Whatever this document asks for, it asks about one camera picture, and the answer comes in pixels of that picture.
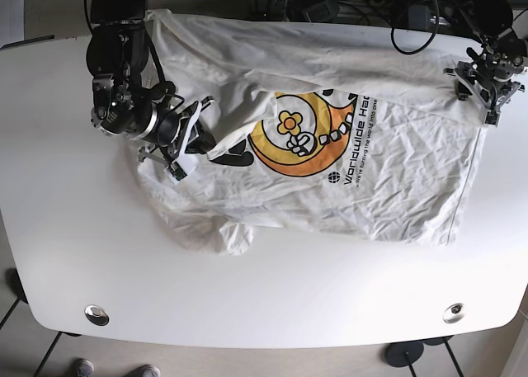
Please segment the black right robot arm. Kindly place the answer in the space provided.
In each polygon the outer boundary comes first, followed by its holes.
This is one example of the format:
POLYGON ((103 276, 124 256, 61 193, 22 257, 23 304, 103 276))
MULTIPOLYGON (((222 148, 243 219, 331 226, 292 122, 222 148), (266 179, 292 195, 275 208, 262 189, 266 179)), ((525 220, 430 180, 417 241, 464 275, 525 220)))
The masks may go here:
POLYGON ((87 69, 93 77, 91 123, 110 136, 144 142, 139 161, 151 159, 175 181, 188 176, 197 157, 215 146, 199 122, 213 102, 189 106, 165 77, 145 25, 147 0, 83 0, 92 38, 87 69))

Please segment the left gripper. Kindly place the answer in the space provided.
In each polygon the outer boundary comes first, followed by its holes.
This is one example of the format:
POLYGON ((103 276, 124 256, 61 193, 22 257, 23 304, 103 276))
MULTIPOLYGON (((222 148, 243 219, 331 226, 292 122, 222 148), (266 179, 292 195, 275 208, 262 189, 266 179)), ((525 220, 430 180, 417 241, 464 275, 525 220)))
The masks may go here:
POLYGON ((444 73, 455 79, 459 101, 475 99, 483 108, 485 125, 497 125, 501 109, 525 85, 515 77, 527 73, 527 40, 516 36, 503 36, 486 40, 478 53, 466 50, 469 62, 459 61, 444 73))

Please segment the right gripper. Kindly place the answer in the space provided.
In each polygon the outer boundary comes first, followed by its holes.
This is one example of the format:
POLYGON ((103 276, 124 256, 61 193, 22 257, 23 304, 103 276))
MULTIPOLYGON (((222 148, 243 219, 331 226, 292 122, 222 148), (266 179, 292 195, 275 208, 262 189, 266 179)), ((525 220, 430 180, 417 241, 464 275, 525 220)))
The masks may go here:
POLYGON ((113 78, 94 78, 92 92, 92 125, 109 136, 142 141, 140 162, 150 159, 165 170, 180 154, 207 154, 215 146, 200 122, 201 112, 214 101, 211 96, 183 106, 173 82, 145 88, 113 78))

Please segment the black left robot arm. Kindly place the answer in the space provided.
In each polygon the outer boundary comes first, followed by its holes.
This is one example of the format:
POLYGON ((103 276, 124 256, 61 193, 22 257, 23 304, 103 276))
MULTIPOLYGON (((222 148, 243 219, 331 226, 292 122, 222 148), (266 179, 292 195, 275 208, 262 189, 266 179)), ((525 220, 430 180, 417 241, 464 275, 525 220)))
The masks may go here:
POLYGON ((501 108, 525 87, 514 77, 527 71, 527 41, 513 30, 514 14, 507 0, 450 0, 460 29, 475 36, 482 50, 466 50, 444 73, 455 79, 459 100, 475 99, 483 108, 483 123, 498 125, 501 108))

